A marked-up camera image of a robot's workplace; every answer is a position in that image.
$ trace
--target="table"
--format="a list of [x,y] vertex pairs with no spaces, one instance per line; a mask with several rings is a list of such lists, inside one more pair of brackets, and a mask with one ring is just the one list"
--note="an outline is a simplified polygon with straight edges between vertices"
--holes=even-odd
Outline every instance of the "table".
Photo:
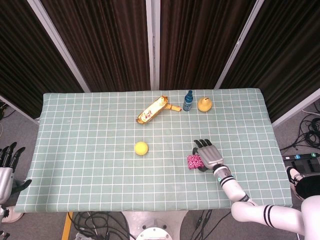
[[[189,112],[136,118],[161,95],[182,106],[186,90],[46,93],[17,212],[175,211],[230,208],[211,171],[189,170],[193,140],[210,139],[259,205],[291,206],[289,181],[261,91],[194,90]],[[196,101],[213,100],[208,112]],[[144,156],[136,142],[148,143]]]

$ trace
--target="gray floor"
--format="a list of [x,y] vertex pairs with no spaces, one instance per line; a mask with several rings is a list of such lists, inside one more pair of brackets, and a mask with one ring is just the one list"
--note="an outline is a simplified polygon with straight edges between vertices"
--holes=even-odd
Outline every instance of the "gray floor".
[[[309,106],[306,111],[313,112],[315,108],[313,105]],[[276,139],[280,148],[291,144],[297,137],[298,126],[301,119],[306,116],[306,113],[299,112],[285,123],[277,126],[274,129]],[[34,147],[36,144],[38,126],[19,114],[13,113],[10,117],[0,121],[3,126],[3,132],[0,136],[0,147],[10,145],[12,142],[17,142],[17,149],[26,147],[23,152],[19,164],[17,166],[15,178],[24,180],[27,176],[28,169],[31,164]],[[306,154],[315,151],[314,148],[298,147],[298,150],[291,148],[286,154]],[[10,203],[14,203],[17,196],[10,199]],[[292,197],[293,206],[300,208],[301,202],[295,197]],[[217,221],[228,212],[228,209],[216,209],[212,212],[211,219],[208,223],[206,231],[214,226]],[[194,230],[198,217],[201,211],[189,211],[183,220],[180,239],[188,240]],[[19,221],[14,223],[4,223],[2,228],[11,233],[10,240],[60,240],[62,237],[65,213],[26,213]],[[75,238],[76,231],[71,229],[70,240]],[[257,223],[242,223],[235,221],[230,215],[227,216],[223,222],[216,228],[214,233],[208,237],[208,240],[295,240],[298,239],[296,234],[278,229],[266,227]]]

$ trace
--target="plastic bottle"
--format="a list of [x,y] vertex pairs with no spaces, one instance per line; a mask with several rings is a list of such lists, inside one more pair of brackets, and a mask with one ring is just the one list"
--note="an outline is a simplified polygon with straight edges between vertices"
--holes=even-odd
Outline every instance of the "plastic bottle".
[[184,97],[183,110],[189,111],[191,109],[191,104],[193,101],[192,91],[189,90],[188,94]]

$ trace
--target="tennis ball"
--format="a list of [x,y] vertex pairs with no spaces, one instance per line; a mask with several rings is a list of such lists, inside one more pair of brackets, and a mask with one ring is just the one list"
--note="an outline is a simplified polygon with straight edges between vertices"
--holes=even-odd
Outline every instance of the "tennis ball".
[[140,156],[145,155],[148,152],[148,145],[143,141],[139,141],[135,144],[134,151]]

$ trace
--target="black curtain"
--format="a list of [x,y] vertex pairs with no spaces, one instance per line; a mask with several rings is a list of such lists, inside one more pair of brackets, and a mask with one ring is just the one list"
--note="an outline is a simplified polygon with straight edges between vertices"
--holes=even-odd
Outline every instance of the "black curtain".
[[320,88],[319,19],[320,1],[265,1],[221,88],[259,88],[281,117]]
[[32,118],[43,94],[80,93],[74,75],[26,0],[2,0],[0,94]]
[[150,89],[145,0],[41,0],[93,92]]
[[255,0],[161,0],[160,89],[213,89]]

